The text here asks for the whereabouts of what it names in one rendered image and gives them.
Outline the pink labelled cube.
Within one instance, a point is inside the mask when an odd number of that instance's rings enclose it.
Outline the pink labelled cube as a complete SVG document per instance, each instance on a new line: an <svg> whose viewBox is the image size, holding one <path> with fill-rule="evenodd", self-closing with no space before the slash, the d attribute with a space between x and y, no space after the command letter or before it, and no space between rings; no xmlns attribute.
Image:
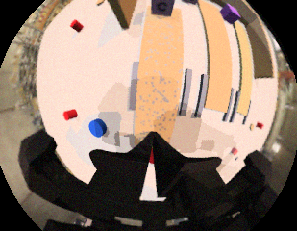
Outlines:
<svg viewBox="0 0 297 231"><path fill-rule="evenodd" d="M151 0L151 14L171 15L174 0Z"/></svg>

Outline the orange strip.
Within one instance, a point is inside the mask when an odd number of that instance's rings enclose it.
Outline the orange strip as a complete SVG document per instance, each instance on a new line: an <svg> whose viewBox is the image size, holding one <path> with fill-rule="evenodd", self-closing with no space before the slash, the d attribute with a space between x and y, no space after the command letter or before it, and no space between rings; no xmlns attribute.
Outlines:
<svg viewBox="0 0 297 231"><path fill-rule="evenodd" d="M215 8L197 1L202 15L207 49L207 91L203 108L213 108L227 113L230 91L232 91L232 47L230 47L225 20Z"/></svg>
<svg viewBox="0 0 297 231"><path fill-rule="evenodd" d="M151 131L170 143L183 80L183 17L180 12L172 8L171 15L151 14L151 5L147 5L136 81L134 146Z"/></svg>

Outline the yellow flat strip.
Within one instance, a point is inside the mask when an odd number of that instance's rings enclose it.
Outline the yellow flat strip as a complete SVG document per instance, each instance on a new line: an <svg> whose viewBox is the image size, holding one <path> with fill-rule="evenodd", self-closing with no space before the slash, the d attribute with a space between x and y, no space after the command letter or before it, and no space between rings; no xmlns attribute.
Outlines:
<svg viewBox="0 0 297 231"><path fill-rule="evenodd" d="M249 104L249 97L251 97L252 93L252 62L251 62L251 47L249 47L249 42L247 38L247 34L243 30L239 24L233 23L234 31L236 34L237 50L239 50L240 55L240 96L239 96L239 107L237 107L237 112L243 113L244 116L247 116L247 109Z"/></svg>

